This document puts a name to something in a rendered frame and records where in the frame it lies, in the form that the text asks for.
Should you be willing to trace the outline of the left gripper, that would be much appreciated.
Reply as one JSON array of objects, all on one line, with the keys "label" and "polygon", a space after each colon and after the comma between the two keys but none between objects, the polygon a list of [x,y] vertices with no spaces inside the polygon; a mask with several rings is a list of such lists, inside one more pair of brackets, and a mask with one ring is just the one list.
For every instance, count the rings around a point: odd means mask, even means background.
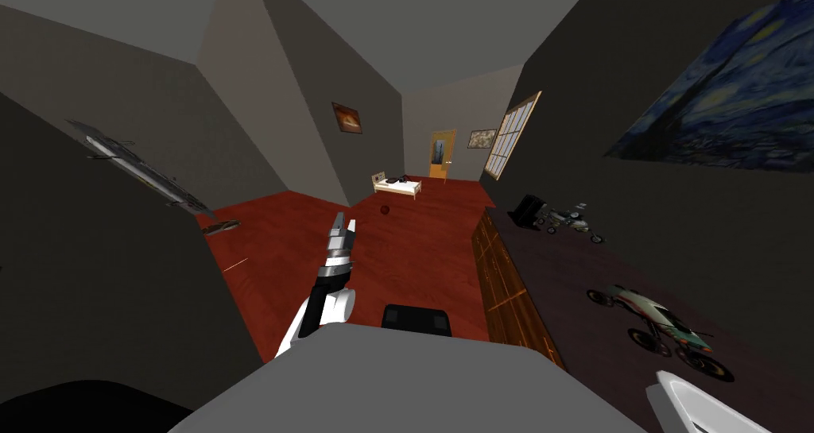
[{"label": "left gripper", "polygon": [[328,255],[325,266],[341,266],[351,263],[350,258],[355,241],[355,228],[357,228],[357,220],[350,219],[346,228],[344,213],[342,211],[337,213],[328,237]]}]

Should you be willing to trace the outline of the pale wooden bed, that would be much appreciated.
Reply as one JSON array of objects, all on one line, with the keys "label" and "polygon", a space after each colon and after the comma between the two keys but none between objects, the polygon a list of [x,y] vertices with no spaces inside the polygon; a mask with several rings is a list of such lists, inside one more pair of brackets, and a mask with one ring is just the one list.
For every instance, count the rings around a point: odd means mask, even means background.
[{"label": "pale wooden bed", "polygon": [[414,181],[407,175],[386,177],[384,172],[378,172],[372,175],[371,181],[374,192],[392,192],[399,195],[409,195],[415,199],[422,190],[422,182],[420,180]]}]

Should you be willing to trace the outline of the orange framed picture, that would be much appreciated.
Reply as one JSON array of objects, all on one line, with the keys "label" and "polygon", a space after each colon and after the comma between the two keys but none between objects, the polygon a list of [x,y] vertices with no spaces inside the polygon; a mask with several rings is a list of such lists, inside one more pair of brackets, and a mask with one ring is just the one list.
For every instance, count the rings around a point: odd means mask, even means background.
[{"label": "orange framed picture", "polygon": [[341,132],[355,134],[362,133],[361,120],[357,110],[351,109],[336,102],[332,102],[331,105]]}]

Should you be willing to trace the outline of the orange wooden door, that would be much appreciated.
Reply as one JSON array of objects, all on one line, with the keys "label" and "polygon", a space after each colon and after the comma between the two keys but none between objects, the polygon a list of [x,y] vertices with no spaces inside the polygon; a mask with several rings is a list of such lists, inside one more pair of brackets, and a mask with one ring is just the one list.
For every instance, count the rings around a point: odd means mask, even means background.
[{"label": "orange wooden door", "polygon": [[446,180],[452,164],[456,131],[436,131],[431,136],[429,177]]}]

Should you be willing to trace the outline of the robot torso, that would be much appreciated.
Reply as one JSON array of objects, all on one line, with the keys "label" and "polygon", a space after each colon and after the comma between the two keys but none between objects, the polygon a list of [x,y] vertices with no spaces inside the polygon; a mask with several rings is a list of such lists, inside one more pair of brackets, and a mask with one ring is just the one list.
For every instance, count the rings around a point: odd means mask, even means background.
[{"label": "robot torso", "polygon": [[523,346],[332,323],[169,433],[646,433]]}]

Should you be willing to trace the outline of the brown wooden sideboard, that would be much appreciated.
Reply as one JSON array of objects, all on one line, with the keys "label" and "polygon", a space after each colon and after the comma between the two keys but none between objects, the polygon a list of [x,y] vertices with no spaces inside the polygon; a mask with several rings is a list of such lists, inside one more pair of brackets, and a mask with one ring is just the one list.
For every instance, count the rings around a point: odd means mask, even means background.
[{"label": "brown wooden sideboard", "polygon": [[[645,433],[663,433],[645,394],[659,370],[689,381],[770,433],[814,433],[814,395],[802,383],[649,281],[608,245],[572,231],[522,229],[494,207],[483,212],[472,245],[490,340],[537,350]],[[733,381],[638,346],[628,330],[643,329],[640,318],[587,295],[615,284],[663,304],[704,332],[712,357],[733,372]]]}]

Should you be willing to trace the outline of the grey long metal bar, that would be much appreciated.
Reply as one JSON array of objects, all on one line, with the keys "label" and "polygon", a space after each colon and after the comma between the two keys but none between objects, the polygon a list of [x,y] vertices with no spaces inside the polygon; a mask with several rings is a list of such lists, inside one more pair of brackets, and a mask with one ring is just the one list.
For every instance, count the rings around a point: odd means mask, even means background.
[{"label": "grey long metal bar", "polygon": [[194,215],[206,215],[211,220],[216,219],[212,210],[190,192],[185,191],[173,178],[152,168],[129,150],[127,142],[116,141],[87,124],[71,119],[66,119],[66,121],[82,134],[84,143],[95,150],[94,156],[89,156],[89,159],[109,160],[124,168],[151,189],[163,195],[168,200],[166,205],[169,207],[181,207]]}]

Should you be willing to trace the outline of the dark grey door leaf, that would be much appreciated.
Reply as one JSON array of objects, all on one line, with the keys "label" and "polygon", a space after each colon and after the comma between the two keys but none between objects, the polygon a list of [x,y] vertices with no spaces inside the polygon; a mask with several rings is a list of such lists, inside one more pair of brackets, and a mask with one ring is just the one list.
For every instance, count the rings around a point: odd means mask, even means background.
[{"label": "dark grey door leaf", "polygon": [[261,365],[196,219],[0,95],[0,402],[92,379],[195,409]]}]

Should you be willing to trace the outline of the blue night sky painting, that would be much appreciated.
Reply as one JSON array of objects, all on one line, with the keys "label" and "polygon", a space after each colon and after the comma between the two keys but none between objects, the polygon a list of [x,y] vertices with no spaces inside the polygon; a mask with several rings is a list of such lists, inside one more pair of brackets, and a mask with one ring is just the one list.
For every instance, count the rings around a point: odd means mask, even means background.
[{"label": "blue night sky painting", "polygon": [[814,0],[730,23],[607,156],[814,174]]}]

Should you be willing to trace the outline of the window with pale frame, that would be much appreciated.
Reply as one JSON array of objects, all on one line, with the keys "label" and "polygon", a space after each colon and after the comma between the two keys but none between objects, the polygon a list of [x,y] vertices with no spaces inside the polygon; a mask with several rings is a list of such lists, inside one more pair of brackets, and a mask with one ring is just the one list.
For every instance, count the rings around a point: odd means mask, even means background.
[{"label": "window with pale frame", "polygon": [[540,96],[538,91],[506,112],[484,165],[484,172],[491,178],[501,177]]}]

